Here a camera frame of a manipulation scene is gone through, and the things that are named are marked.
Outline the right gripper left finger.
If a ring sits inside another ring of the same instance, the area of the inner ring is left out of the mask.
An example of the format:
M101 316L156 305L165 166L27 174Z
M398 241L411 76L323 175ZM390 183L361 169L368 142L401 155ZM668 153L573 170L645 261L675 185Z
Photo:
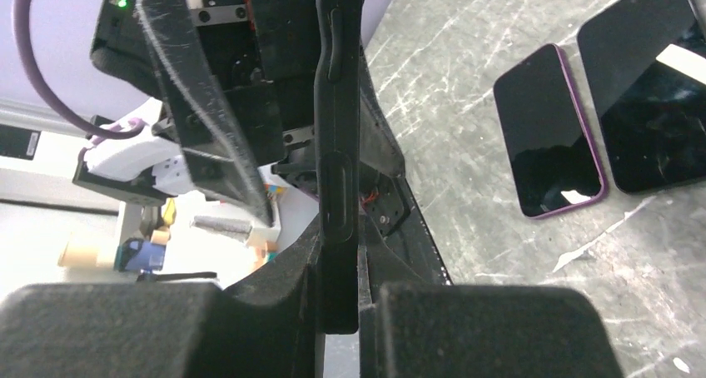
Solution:
M318 221L273 261L207 282L25 286L1 305L4 377L320 377Z

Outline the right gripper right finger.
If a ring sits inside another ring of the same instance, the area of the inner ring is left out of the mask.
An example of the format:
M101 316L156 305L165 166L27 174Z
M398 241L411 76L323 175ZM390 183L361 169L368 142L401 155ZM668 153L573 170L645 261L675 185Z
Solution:
M364 377L620 377L587 297L557 286L425 283L382 246L358 251Z

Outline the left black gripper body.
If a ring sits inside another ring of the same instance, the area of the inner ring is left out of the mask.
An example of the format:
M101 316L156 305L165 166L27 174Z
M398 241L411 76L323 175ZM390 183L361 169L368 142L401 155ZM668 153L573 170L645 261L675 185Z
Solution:
M195 13L211 73L259 166L286 156L290 130L313 123L321 54L316 0L202 0Z

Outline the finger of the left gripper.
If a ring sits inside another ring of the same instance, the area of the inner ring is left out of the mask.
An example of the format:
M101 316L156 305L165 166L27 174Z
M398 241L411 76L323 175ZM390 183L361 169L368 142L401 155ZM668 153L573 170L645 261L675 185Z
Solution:
M187 1L137 0L136 14L194 187L272 226L256 159L211 73Z
M378 102L363 47L359 75L360 161L388 177L404 177L405 158Z

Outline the purple smartphone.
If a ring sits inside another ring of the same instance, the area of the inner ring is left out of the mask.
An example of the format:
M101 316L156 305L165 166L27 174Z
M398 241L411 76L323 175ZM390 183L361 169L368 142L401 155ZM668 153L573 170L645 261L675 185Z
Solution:
M595 140L563 50L548 43L492 87L522 214L546 218L607 191Z

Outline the black smartphone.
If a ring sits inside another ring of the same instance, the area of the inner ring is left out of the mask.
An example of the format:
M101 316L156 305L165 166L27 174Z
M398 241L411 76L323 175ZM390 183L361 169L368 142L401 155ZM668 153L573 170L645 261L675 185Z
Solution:
M705 178L705 37L690 0L619 0L577 35L614 182Z

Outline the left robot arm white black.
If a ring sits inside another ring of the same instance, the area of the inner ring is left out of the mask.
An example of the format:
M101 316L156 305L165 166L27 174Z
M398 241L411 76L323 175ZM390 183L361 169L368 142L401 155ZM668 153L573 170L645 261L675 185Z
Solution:
M343 217L400 178L405 161L377 102L364 44L363 0L102 0L90 59L147 95L88 136L73 181L119 201L160 206L198 191L275 219L260 169L323 189Z

